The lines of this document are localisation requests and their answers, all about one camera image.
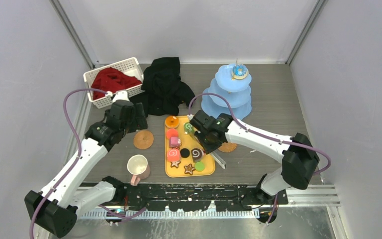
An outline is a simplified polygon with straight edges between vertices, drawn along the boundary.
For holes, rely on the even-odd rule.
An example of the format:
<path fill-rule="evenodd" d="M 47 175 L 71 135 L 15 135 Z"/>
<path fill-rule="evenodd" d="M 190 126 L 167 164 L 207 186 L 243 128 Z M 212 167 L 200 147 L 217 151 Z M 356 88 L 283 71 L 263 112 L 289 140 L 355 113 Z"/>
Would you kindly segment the green roll cake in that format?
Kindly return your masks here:
<path fill-rule="evenodd" d="M 184 124 L 184 133 L 187 135 L 191 135 L 191 134 L 195 133 L 195 129 L 194 129 L 193 125 L 190 124 L 190 122 L 187 122 Z"/>

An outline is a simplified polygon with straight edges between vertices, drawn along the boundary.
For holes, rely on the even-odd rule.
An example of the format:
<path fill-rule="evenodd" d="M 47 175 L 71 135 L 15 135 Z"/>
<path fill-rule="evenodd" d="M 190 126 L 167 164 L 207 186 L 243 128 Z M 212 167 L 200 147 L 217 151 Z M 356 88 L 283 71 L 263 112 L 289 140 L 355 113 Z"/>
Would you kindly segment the metal tongs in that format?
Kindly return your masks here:
<path fill-rule="evenodd" d="M 201 159 L 201 161 L 206 158 L 206 157 L 210 157 L 212 159 L 213 162 L 216 162 L 222 169 L 225 169 L 226 168 L 226 162 L 219 156 L 219 154 L 217 152 L 211 152 L 211 153 L 208 153 L 204 148 L 203 148 L 203 144 L 199 141 L 199 139 L 195 136 L 195 134 L 191 134 L 191 135 L 187 135 L 187 140 L 189 143 L 192 143 L 193 147 L 190 148 L 190 152 L 192 149 L 194 148 L 200 148 L 204 151 L 205 155 L 204 157 Z"/>

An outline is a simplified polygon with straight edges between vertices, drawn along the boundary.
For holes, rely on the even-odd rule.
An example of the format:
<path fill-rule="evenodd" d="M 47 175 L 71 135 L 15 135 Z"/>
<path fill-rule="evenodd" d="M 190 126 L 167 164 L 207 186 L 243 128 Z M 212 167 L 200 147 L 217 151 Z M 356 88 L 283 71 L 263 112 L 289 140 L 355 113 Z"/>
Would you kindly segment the chocolate swirl roll cake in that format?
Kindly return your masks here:
<path fill-rule="evenodd" d="M 200 162 L 204 155 L 204 151 L 200 148 L 194 148 L 191 150 L 191 156 L 194 163 Z"/>

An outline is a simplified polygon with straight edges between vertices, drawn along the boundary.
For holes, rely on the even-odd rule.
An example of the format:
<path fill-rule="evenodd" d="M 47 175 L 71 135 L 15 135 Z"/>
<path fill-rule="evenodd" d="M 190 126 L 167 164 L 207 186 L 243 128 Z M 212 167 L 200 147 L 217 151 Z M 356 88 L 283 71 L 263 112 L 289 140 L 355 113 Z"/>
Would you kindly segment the blue three-tier cake stand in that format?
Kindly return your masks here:
<path fill-rule="evenodd" d="M 248 74 L 243 80 L 232 79 L 231 70 L 235 64 L 240 63 L 220 66 L 210 86 L 203 91 L 201 108 L 209 116 L 217 118 L 221 113 L 230 114 L 229 110 L 232 110 L 241 120 L 252 111 L 252 76 Z"/>

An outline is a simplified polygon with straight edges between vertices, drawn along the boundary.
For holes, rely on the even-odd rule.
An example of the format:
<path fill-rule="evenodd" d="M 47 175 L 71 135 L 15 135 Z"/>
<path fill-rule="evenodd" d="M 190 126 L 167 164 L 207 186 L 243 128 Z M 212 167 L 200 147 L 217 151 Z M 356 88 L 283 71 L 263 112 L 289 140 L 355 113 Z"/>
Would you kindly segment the blue donut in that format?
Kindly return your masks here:
<path fill-rule="evenodd" d="M 243 80 L 248 74 L 248 69 L 243 64 L 235 64 L 231 70 L 232 79 Z"/>

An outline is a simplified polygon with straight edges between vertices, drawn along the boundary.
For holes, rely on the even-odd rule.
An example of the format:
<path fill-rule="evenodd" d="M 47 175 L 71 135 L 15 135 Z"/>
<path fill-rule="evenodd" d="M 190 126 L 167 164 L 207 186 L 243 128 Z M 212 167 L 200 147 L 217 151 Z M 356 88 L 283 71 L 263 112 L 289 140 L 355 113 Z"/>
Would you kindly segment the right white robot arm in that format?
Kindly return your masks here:
<path fill-rule="evenodd" d="M 202 110 L 188 115 L 188 118 L 205 153 L 216 151 L 223 143 L 235 143 L 261 152 L 281 164 L 279 169 L 259 181 L 256 197 L 261 204 L 269 204 L 279 191 L 289 187 L 300 190 L 308 187 L 319 157 L 304 134 L 297 133 L 294 137 L 274 134 L 231 115 L 220 114 L 214 118 Z"/>

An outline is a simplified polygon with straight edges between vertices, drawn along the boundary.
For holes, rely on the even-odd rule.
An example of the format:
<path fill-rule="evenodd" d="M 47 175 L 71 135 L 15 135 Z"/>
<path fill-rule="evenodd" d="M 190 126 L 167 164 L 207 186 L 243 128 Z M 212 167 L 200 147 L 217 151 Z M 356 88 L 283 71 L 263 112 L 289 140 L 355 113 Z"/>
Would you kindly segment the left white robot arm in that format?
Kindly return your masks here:
<path fill-rule="evenodd" d="M 102 203 L 114 206 L 125 199 L 124 183 L 107 176 L 79 195 L 78 187 L 94 166 L 125 137 L 147 129 L 142 103 L 116 100 L 101 121 L 92 124 L 81 145 L 62 170 L 39 192 L 29 191 L 24 202 L 33 225 L 39 225 L 58 238 L 65 237 L 78 217 Z"/>

